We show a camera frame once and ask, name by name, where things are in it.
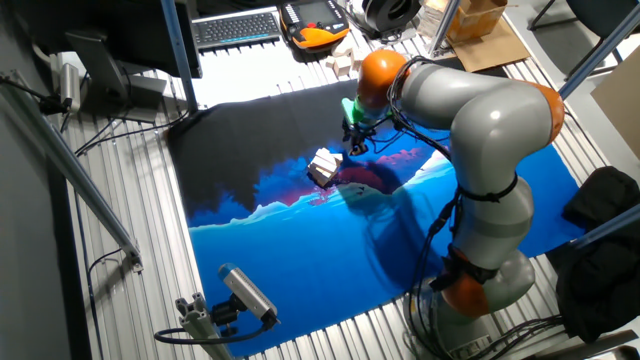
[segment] monitor stand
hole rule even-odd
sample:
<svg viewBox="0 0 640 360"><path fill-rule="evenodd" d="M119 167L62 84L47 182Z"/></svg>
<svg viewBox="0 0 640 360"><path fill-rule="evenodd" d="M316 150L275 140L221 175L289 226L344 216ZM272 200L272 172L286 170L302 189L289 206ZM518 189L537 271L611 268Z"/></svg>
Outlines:
<svg viewBox="0 0 640 360"><path fill-rule="evenodd" d="M89 86L80 111L98 116L155 122L165 80L122 75L97 31L68 31L67 39L89 72Z"/></svg>

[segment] metal table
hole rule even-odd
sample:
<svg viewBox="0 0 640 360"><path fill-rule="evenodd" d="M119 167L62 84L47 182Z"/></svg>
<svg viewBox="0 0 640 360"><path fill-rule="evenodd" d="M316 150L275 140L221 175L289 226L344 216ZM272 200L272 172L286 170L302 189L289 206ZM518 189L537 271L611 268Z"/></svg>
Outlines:
<svg viewBox="0 0 640 360"><path fill-rule="evenodd" d="M348 36L365 53L375 50L357 29ZM429 41L418 36L392 48L427 56L428 46ZM194 79L199 104L211 107L222 102L277 96L357 77L354 71L336 77L316 55L300 56L303 62L294 60L283 41L205 53L201 57L204 77ZM533 58L508 65L505 71L511 78L553 87ZM176 99L186 98L179 80L156 71L144 76L168 80L168 94ZM167 101L157 121L164 124L176 116L174 102ZM64 138L72 149L77 149L107 124L106 119L83 117L81 121L70 122ZM115 120L103 136L149 126ZM608 164L579 121L571 117L565 119L553 145L578 184L594 169ZM91 274L96 292L95 322L88 305L85 310L95 358L100 358L97 330L104 358L207 359L200 347L171 346L153 339L155 331L179 326L175 299L190 298L192 293L202 291L173 163L162 133L149 131L103 143L80 161L135 239L145 268L141 273L129 271L123 255L117 254L96 266ZM69 192L78 253L86 251L90 263L117 249L117 243L87 205L82 200L76 202L73 188L69 187ZM78 262L80 268L87 265L82 257ZM529 319L558 313L554 292L557 276L553 268L545 256L534 259L533 265L536 283L527 295L484 318L493 324L496 333ZM85 303L89 304L88 279L84 274L81 281ZM403 340L407 325L401 314L401 300L390 301L249 359L410 359L411 352ZM520 359L567 339L562 329L556 329L523 344L505 359Z"/></svg>

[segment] blue mat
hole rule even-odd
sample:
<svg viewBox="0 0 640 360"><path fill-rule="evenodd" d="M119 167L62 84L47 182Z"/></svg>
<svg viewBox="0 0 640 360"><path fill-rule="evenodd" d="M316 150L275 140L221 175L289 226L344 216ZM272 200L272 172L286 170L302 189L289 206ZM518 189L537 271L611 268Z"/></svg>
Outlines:
<svg viewBox="0 0 640 360"><path fill-rule="evenodd" d="M217 271L231 262L278 307L282 324L231 344L236 356L264 351L401 294L410 285L426 229L453 196L451 165L408 136L380 154L345 158L336 184L327 190L307 178L305 167L316 149L344 151L339 101L337 109L327 110L327 104L352 94L349 86L228 104L172 136L208 304L228 299ZM317 104L319 97L326 101ZM384 128L379 138L393 134ZM236 144L240 136L245 141ZM536 256L583 233L560 216L578 187L553 147L527 157L517 170L530 184L536 206L522 252ZM246 178L250 183L239 184ZM434 239L429 274L441 269L439 256L450 241L446 230ZM242 334L260 323L243 313L235 325Z"/></svg>

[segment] cardboard box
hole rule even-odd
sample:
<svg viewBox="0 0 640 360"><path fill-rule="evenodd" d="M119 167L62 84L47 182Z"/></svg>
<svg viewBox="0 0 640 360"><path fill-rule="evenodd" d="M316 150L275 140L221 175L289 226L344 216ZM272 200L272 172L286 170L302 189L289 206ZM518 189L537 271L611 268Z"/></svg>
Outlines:
<svg viewBox="0 0 640 360"><path fill-rule="evenodd" d="M640 159L640 47L602 80L591 96Z"/></svg>
<svg viewBox="0 0 640 360"><path fill-rule="evenodd" d="M498 21L491 34L452 44L452 47L464 69L469 72L509 64L530 56L504 19Z"/></svg>
<svg viewBox="0 0 640 360"><path fill-rule="evenodd" d="M447 39L455 44L490 34L506 7L507 0L462 0Z"/></svg>

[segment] keyboard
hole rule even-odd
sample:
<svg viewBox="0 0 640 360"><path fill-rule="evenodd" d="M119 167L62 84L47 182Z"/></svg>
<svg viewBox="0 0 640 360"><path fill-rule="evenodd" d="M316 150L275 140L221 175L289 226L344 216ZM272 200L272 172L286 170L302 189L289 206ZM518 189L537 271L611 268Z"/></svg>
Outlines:
<svg viewBox="0 0 640 360"><path fill-rule="evenodd" d="M280 28L271 13L216 19L194 24L198 50L258 43L280 38Z"/></svg>

